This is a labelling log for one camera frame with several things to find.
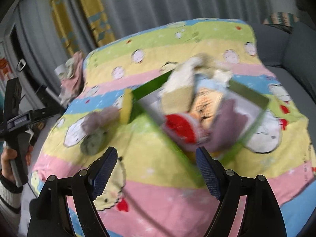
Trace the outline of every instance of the device handle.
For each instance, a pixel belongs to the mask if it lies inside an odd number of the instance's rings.
[[[15,184],[17,187],[21,187],[28,182],[28,169],[25,155],[28,151],[30,134],[27,132],[11,134],[5,137],[4,140],[11,149],[17,151],[17,157],[14,160],[10,160],[10,164],[15,178]]]

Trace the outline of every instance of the light blue cloth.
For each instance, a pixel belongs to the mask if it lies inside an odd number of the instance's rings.
[[[205,75],[196,74],[194,79],[194,92],[195,94],[200,88],[205,87],[211,90],[219,91],[224,95],[227,93],[227,89],[224,85],[214,79],[208,79]]]
[[[299,196],[281,206],[287,237],[295,237],[316,207],[316,181]]]

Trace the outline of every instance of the door handle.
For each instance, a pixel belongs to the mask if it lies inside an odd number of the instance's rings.
[[[20,59],[18,65],[16,66],[16,70],[18,72],[22,72],[25,66],[26,66],[26,61],[24,59]]]

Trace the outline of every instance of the black handheld device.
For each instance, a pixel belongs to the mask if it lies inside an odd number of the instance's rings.
[[[0,139],[17,151],[17,157],[11,160],[12,172],[17,187],[28,182],[28,170],[25,155],[28,150],[30,134],[27,133],[29,125],[43,121],[60,113],[59,106],[27,111],[19,115],[22,87],[18,78],[8,80],[4,96],[4,110],[0,110]]]

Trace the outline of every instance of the blue gripper pad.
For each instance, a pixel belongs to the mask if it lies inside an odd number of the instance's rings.
[[[93,191],[91,193],[93,200],[103,193],[117,160],[117,150],[113,147],[109,147],[104,155],[95,161],[97,162],[96,168],[99,168],[99,170],[96,171],[96,169],[94,169],[89,178],[89,183],[93,187]]]
[[[196,150],[195,159],[210,194],[219,200],[222,197],[219,180],[201,148]]]

